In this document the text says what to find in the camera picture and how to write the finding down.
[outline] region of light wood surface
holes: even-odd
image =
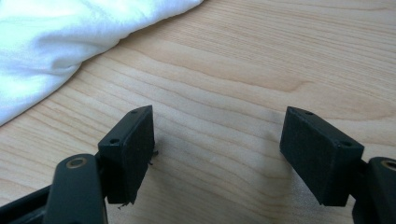
[[[206,0],[85,62],[0,128],[0,205],[153,105],[160,156],[110,223],[352,223],[279,153],[288,105],[396,158],[396,2]]]

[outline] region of screw hole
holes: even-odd
[[[387,167],[388,169],[392,171],[396,171],[396,162],[394,161],[381,161],[382,165]]]
[[[120,141],[120,139],[113,138],[110,140],[110,144],[117,144]]]

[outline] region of small hole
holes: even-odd
[[[110,144],[117,144],[120,141],[120,139],[114,138],[110,140]]]
[[[352,143],[347,142],[347,141],[342,141],[341,144],[345,147],[352,147]]]
[[[392,171],[396,171],[396,162],[394,161],[381,161],[381,163]]]

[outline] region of black plastic part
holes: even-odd
[[[320,204],[346,205],[363,150],[312,112],[288,107],[280,151]]]
[[[108,202],[134,203],[153,155],[152,106],[126,114],[98,146]]]
[[[372,158],[367,169],[367,186],[379,223],[396,223],[396,160]]]
[[[46,212],[50,186],[35,191],[0,208],[0,222],[9,224],[41,224]]]
[[[93,155],[79,154],[58,164],[43,223],[107,223],[98,167]]]

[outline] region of white cloth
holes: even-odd
[[[131,32],[203,0],[0,0],[0,126]]]

